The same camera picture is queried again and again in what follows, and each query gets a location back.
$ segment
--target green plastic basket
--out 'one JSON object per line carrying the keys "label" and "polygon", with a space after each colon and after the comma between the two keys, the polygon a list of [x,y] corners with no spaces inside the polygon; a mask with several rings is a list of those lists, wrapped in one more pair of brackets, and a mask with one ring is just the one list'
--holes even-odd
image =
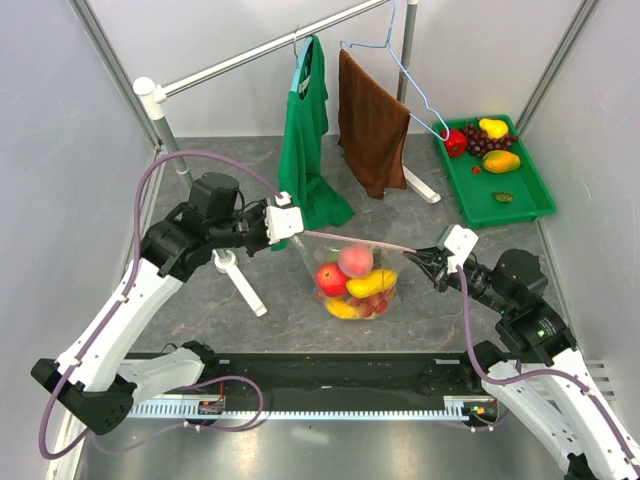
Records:
{"label": "green plastic basket", "polygon": [[[510,133],[519,135],[506,115],[454,120],[447,122],[447,125],[456,130],[469,124],[478,127],[482,118],[503,120],[509,126]],[[433,128],[437,132],[444,130],[441,123],[436,123]],[[475,158],[468,152],[450,158],[444,143],[437,137],[435,142],[466,226],[482,228],[530,222],[556,211],[556,205],[522,140],[518,140],[510,149],[520,157],[520,168],[501,174],[493,174],[484,169],[479,174],[474,174],[471,169],[474,165],[482,168],[482,159]],[[493,192],[510,192],[513,194],[513,201],[500,203],[493,198]]]}

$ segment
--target plastic bag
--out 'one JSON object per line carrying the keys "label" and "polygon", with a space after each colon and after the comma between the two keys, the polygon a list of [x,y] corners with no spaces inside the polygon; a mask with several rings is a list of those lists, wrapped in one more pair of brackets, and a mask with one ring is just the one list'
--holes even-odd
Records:
{"label": "plastic bag", "polygon": [[399,301],[403,251],[410,249],[319,232],[305,232],[293,243],[316,283],[315,297],[334,317],[372,320]]}

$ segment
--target gray wall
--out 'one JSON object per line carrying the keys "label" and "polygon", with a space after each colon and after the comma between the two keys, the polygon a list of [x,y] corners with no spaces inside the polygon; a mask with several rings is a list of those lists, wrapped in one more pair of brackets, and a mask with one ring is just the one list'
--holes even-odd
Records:
{"label": "gray wall", "polygon": [[[167,84],[364,0],[91,0],[131,78]],[[518,118],[580,0],[423,0],[411,72],[444,118],[505,113]],[[398,0],[393,43],[400,55],[406,0]],[[391,4],[319,34],[326,58],[327,110],[337,133],[340,40],[381,43]],[[380,50],[354,58],[395,95],[398,67]],[[284,48],[172,97],[176,136],[282,135],[295,65]],[[427,122],[422,99],[407,105]],[[424,128],[411,122],[412,132]]]}
{"label": "gray wall", "polygon": [[525,140],[556,203],[543,228],[578,339],[640,437],[640,2],[598,10]]}
{"label": "gray wall", "polygon": [[46,395],[29,370],[108,298],[152,148],[66,0],[6,3],[0,45],[0,463],[36,479]]}

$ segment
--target brown cloth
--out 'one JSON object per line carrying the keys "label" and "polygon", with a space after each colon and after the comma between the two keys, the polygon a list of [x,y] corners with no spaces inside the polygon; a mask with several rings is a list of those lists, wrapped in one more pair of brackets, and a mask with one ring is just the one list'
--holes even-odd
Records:
{"label": "brown cloth", "polygon": [[367,195],[384,198],[387,187],[407,188],[402,149],[409,109],[340,50],[340,141],[345,158]]}

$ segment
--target robotic arm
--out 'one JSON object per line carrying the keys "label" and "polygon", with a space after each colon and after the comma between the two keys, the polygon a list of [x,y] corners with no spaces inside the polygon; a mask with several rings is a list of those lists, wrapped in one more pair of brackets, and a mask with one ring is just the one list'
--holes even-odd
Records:
{"label": "robotic arm", "polygon": [[[567,480],[635,480],[640,448],[612,412],[588,373],[582,352],[560,315],[542,298],[547,278],[540,271],[538,258],[524,250],[507,250],[491,270],[468,258],[477,236],[460,226],[445,231],[436,247],[418,250],[407,257],[416,263],[444,292],[461,290],[456,266],[463,267],[469,295],[500,314],[496,331],[509,352],[503,353],[490,342],[474,347],[478,361],[492,379],[509,379],[521,372],[552,368],[585,384],[585,393],[567,380],[552,375],[538,378],[551,393],[555,406],[543,399],[528,380],[495,385],[479,376],[468,365],[468,382],[504,403],[545,445]],[[612,419],[610,425],[600,408]],[[621,449],[617,429],[632,455]]]}
{"label": "robotic arm", "polygon": [[[242,207],[235,210],[240,196]],[[288,194],[244,204],[234,178],[207,173],[194,182],[189,200],[151,226],[142,240],[136,282],[125,297],[124,280],[87,330],[55,361],[40,359],[32,376],[52,392],[67,369],[76,368],[58,400],[97,435],[116,428],[131,408],[169,390],[196,383],[214,352],[188,342],[169,355],[121,366],[127,352],[160,307],[208,263],[215,249],[245,247],[249,256],[304,229]],[[77,356],[116,302],[120,307],[78,362]]]}

